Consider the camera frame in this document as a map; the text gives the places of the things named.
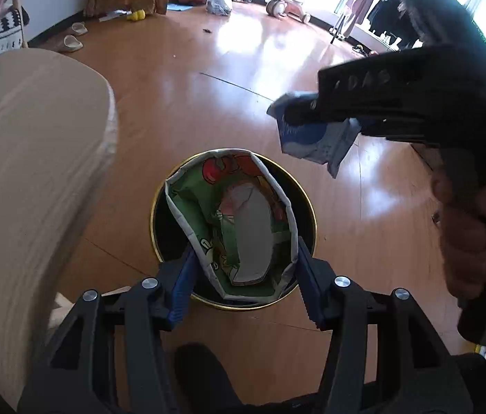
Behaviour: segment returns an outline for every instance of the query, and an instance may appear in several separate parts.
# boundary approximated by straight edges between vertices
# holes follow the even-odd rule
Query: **green bag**
[[[277,300],[298,256],[291,202],[252,152],[203,153],[165,181],[176,221],[225,300]]]

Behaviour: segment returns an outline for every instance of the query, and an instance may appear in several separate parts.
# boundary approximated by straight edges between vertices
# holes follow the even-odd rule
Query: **silver screw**
[[[394,295],[398,297],[400,300],[409,299],[409,291],[404,288],[398,288],[396,291],[394,291]]]
[[[84,294],[82,294],[82,298],[86,302],[91,302],[92,300],[96,300],[96,297],[98,297],[98,293],[96,293],[93,289],[88,290]]]
[[[150,277],[148,279],[145,279],[142,282],[142,286],[145,289],[152,289],[152,288],[156,287],[158,284],[159,284],[159,281],[157,279],[154,279],[153,277]]]
[[[344,275],[340,275],[339,277],[335,278],[335,284],[344,288],[350,285],[350,279]]]

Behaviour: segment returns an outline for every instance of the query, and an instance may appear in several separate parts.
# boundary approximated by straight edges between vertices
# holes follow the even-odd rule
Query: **blue gripper pad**
[[[169,310],[166,320],[171,328],[174,328],[187,313],[198,266],[199,260],[190,244],[178,260],[160,265],[157,279],[166,293],[165,305]]]
[[[320,330],[328,329],[325,312],[330,305],[330,287],[336,276],[328,262],[310,256],[308,247],[299,237],[296,279],[308,312],[308,318]]]

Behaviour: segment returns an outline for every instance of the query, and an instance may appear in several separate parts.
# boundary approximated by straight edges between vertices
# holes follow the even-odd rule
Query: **toy on floor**
[[[292,13],[302,23],[308,23],[310,21],[310,14],[304,11],[303,3],[303,1],[299,0],[269,0],[266,4],[266,12],[268,15],[278,19]]]
[[[144,18],[145,18],[145,11],[143,9],[129,13],[126,16],[126,20],[131,20],[131,21],[143,20]]]

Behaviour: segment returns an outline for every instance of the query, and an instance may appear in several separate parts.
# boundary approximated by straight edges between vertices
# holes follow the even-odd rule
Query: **wooden floor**
[[[91,287],[106,292],[154,275],[149,209],[167,173],[203,150],[246,148],[277,161],[308,193],[318,223],[316,257],[365,289],[409,289],[451,352],[467,347],[443,281],[429,175],[412,148],[359,137],[336,180],[325,167],[280,151],[267,107],[287,90],[315,90],[319,68],[357,57],[349,45],[329,45],[328,33],[316,27],[278,21],[263,7],[241,3],[229,18],[194,8],[139,22],[91,22],[88,28],[80,38],[84,48],[71,56],[111,83],[120,141],[101,202],[59,291],[75,300]],[[204,342],[241,399],[261,404],[315,391],[329,339],[308,320],[295,291],[279,304],[244,313],[192,302],[164,343],[171,351]],[[374,364],[368,360],[369,379]]]

